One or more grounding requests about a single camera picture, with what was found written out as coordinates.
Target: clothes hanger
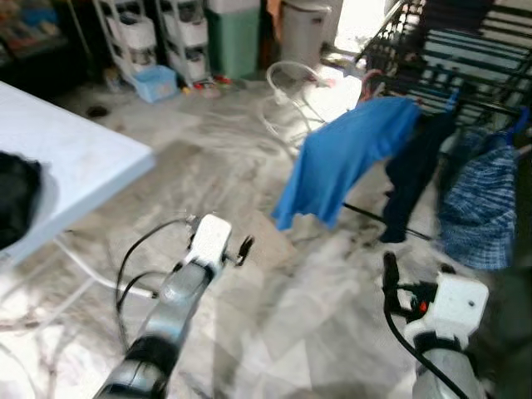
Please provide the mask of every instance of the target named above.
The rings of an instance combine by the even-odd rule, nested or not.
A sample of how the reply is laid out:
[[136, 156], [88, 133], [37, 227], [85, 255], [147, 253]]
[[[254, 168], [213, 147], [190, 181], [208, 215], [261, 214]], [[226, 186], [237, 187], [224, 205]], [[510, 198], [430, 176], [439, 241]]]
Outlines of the clothes hanger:
[[372, 87], [370, 80], [375, 76], [382, 76], [384, 73], [380, 69], [371, 69], [362, 78], [362, 91], [358, 98], [357, 104], [371, 100], [376, 95], [377, 87]]
[[526, 137], [530, 139], [530, 143], [517, 150], [520, 159], [525, 158], [526, 155], [532, 152], [532, 127], [528, 128], [525, 134]]
[[518, 135], [528, 124], [530, 116], [530, 108], [528, 106], [521, 107], [521, 115], [517, 122], [506, 130], [506, 143], [508, 145], [514, 144], [514, 137]]
[[456, 88], [452, 91], [451, 96], [449, 97], [449, 100], [447, 100], [445, 110], [446, 112], [453, 112], [456, 111], [458, 108], [456, 105], [458, 104], [458, 97], [460, 95], [460, 89]]

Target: drying rack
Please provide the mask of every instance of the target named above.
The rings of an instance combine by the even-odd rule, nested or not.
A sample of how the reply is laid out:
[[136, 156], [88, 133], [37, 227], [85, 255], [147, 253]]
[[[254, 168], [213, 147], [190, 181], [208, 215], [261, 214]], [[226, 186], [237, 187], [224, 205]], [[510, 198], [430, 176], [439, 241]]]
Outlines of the drying rack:
[[[494, 5], [493, 0], [450, 3], [399, 1], [354, 64], [365, 61], [368, 71], [380, 70], [372, 86], [380, 86], [385, 96], [417, 100], [426, 115], [443, 112], [458, 91], [459, 127], [506, 128], [522, 106], [532, 106], [532, 8]], [[384, 222], [355, 205], [343, 206]]]

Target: white table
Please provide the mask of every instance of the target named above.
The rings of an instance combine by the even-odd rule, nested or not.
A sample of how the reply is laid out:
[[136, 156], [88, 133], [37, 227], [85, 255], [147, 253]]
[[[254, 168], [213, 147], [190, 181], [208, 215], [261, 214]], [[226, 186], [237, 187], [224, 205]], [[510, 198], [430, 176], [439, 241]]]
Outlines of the white table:
[[[45, 327], [93, 283], [114, 286], [57, 236], [153, 168], [155, 157], [146, 145], [1, 82], [0, 150], [38, 160], [44, 170], [42, 200], [32, 227], [21, 240], [0, 251], [0, 272], [54, 240], [88, 274], [84, 284], [42, 324]], [[27, 279], [54, 259], [34, 269]], [[150, 295], [142, 289], [134, 293]]]

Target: black cable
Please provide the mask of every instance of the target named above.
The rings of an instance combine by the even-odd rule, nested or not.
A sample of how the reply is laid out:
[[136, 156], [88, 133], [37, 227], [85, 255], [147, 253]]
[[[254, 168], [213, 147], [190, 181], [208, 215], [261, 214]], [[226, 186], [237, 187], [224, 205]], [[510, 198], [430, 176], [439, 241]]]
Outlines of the black cable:
[[[361, 209], [361, 208], [358, 208], [357, 206], [355, 205], [351, 205], [351, 204], [348, 204], [347, 202], [344, 202], [342, 204], [342, 206], [344, 208], [347, 208], [349, 210], [352, 210], [354, 212], [357, 212], [359, 214], [363, 214], [364, 216], [367, 216], [368, 218], [370, 219], [373, 219], [373, 220], [376, 220], [377, 222], [381, 222], [381, 223], [384, 223], [386, 224], [386, 222], [384, 221], [384, 219], [377, 215], [377, 214], [374, 214], [372, 212], [369, 212], [367, 210], [364, 210], [364, 209]], [[433, 238], [432, 237], [429, 237], [428, 235], [426, 234], [423, 234], [423, 233], [420, 233], [419, 231], [416, 231], [414, 229], [409, 229], [409, 228], [406, 228], [405, 231], [409, 234], [412, 234], [414, 237], [417, 237], [418, 239], [424, 239], [425, 241], [432, 241]]]
[[384, 297], [384, 317], [388, 323], [388, 327], [392, 331], [394, 337], [399, 341], [399, 343], [413, 356], [416, 360], [432, 372], [436, 377], [440, 378], [441, 381], [446, 384], [460, 399], [469, 399], [468, 396], [453, 382], [451, 379], [446, 376], [438, 367], [434, 365], [433, 362], [428, 360], [426, 357], [421, 355], [408, 341], [401, 335], [399, 330], [392, 319], [392, 314], [390, 313], [389, 306], [389, 291], [385, 293]]
[[131, 245], [130, 248], [127, 250], [126, 255], [124, 255], [124, 258], [122, 259], [121, 266], [118, 269], [118, 274], [116, 275], [115, 310], [116, 310], [116, 323], [118, 324], [118, 330], [119, 330], [119, 333], [120, 333], [120, 339], [121, 339], [121, 342], [122, 342], [122, 347], [124, 348], [124, 352], [127, 351], [128, 344], [127, 344], [126, 328], [124, 326], [124, 322], [122, 321], [122, 317], [121, 317], [121, 298], [120, 298], [120, 291], [121, 290], [120, 290], [120, 288], [121, 288], [122, 279], [124, 277], [124, 269], [126, 268], [127, 261], [130, 258], [131, 254], [133, 254], [133, 251], [135, 251], [135, 249], [137, 249], [139, 247], [139, 245], [141, 245], [149, 237], [151, 237], [153, 234], [157, 233], [158, 231], [162, 230], [163, 228], [165, 228], [167, 226], [170, 226], [171, 224], [176, 224], [176, 223], [186, 224], [187, 223], [187, 218], [173, 219], [173, 220], [170, 220], [168, 222], [165, 222], [165, 223], [160, 224], [157, 227], [153, 228], [148, 233], [144, 234], [142, 237], [140, 237], [138, 240], [136, 240], [135, 243], [133, 245]]
[[126, 331], [126, 325], [124, 324], [124, 321], [122, 319], [122, 309], [123, 309], [123, 306], [124, 306], [124, 301], [126, 300], [126, 297], [127, 297], [127, 294], [130, 292], [131, 288], [135, 285], [135, 283], [137, 281], [139, 281], [141, 278], [144, 278], [144, 277], [147, 277], [147, 276], [151, 276], [151, 275], [159, 275], [159, 276], [165, 276], [166, 273], [164, 272], [157, 272], [157, 271], [150, 271], [150, 272], [144, 272], [144, 273], [141, 273], [139, 275], [137, 275], [136, 277], [134, 277], [127, 285], [126, 285], [126, 288], [124, 289], [124, 292], [122, 293], [121, 297], [120, 297], [120, 300], [118, 301], [118, 304], [116, 305], [116, 312], [117, 312], [117, 318], [120, 320], [120, 323], [121, 323], [121, 334], [123, 333], [123, 337], [121, 336], [121, 338], [123, 338], [124, 342], [122, 342], [122, 345], [124, 345], [124, 347], [126, 348], [129, 348], [129, 343], [128, 343], [128, 337], [127, 337], [127, 331]]

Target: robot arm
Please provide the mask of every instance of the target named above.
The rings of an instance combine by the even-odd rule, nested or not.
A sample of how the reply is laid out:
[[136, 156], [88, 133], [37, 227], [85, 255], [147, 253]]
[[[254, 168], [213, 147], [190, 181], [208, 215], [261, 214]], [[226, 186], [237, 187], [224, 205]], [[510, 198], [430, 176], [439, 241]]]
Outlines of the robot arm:
[[[437, 283], [399, 285], [395, 255], [384, 256], [382, 290], [388, 325], [401, 345], [420, 362], [413, 399], [484, 397], [464, 351], [469, 336], [480, 325], [488, 288], [448, 272], [441, 273]], [[410, 309], [399, 303], [400, 289], [412, 294]], [[406, 319], [404, 337], [397, 331], [392, 314]]]
[[[180, 356], [201, 296], [224, 267], [231, 225], [213, 216], [199, 223], [190, 251], [162, 284], [159, 299], [124, 360], [111, 372], [95, 399], [164, 399], [170, 374]], [[254, 243], [248, 237], [233, 260], [241, 265]], [[488, 298], [487, 287], [475, 280], [443, 273], [438, 283], [399, 285], [395, 256], [384, 258], [382, 290], [390, 329], [419, 362], [414, 399], [481, 399], [480, 386], [464, 354], [478, 328]], [[403, 308], [398, 290], [413, 294]], [[392, 314], [406, 319], [404, 337]]]
[[[158, 303], [124, 360], [107, 378], [95, 399], [163, 399], [170, 374], [185, 343], [201, 296], [221, 272], [231, 225], [209, 214], [199, 223], [190, 251], [163, 282]], [[236, 264], [247, 256], [253, 238], [242, 245]]]

